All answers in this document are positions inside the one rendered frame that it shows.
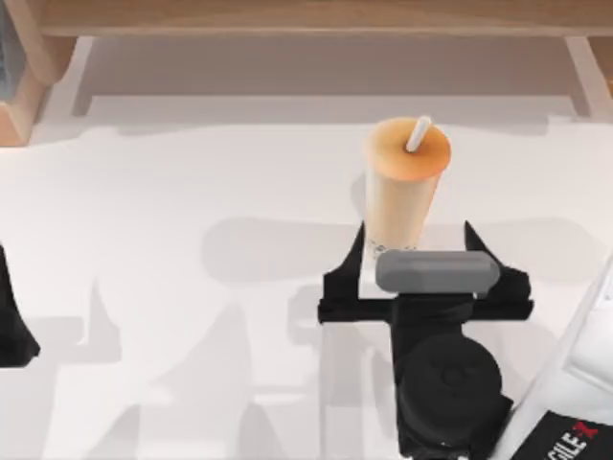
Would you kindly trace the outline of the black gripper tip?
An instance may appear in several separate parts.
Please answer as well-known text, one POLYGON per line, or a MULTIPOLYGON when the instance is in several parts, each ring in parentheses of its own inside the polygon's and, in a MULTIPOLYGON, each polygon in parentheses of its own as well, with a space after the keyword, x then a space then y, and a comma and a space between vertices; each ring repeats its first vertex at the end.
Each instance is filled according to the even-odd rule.
POLYGON ((17 307, 6 253, 0 244, 0 369, 26 367, 40 350, 17 307))

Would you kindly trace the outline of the orange cup with white straw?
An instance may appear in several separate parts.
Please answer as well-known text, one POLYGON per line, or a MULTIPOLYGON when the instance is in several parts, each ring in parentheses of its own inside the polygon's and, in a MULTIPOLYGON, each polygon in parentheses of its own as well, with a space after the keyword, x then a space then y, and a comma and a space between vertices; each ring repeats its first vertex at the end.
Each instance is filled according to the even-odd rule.
POLYGON ((417 248, 443 172, 447 136, 427 115, 378 123, 365 145, 365 250, 372 260, 417 248))

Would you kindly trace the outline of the wooden cupboard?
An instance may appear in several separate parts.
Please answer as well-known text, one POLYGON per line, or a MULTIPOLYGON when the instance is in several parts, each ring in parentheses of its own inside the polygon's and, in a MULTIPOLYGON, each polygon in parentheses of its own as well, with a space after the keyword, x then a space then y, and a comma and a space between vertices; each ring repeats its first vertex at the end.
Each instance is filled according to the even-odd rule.
POLYGON ((0 0, 26 58, 0 97, 0 147, 31 137, 81 36, 395 34, 583 36, 613 98, 613 0, 0 0))

